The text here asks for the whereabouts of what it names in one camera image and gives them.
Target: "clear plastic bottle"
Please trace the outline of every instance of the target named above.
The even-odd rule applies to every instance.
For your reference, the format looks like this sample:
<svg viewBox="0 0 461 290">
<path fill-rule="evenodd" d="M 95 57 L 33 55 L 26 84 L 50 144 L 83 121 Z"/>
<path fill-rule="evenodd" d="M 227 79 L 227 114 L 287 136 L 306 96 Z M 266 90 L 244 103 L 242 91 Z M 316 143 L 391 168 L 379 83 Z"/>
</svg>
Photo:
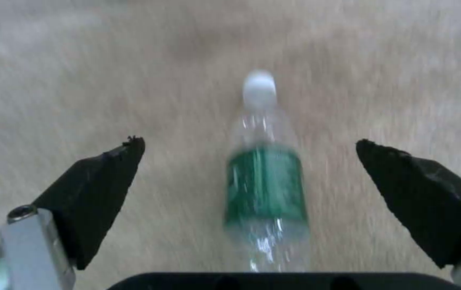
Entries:
<svg viewBox="0 0 461 290">
<path fill-rule="evenodd" d="M 249 270 L 306 271 L 309 226 L 297 138 L 269 72 L 247 77 L 243 101 L 229 140 L 225 227 Z"/>
</svg>

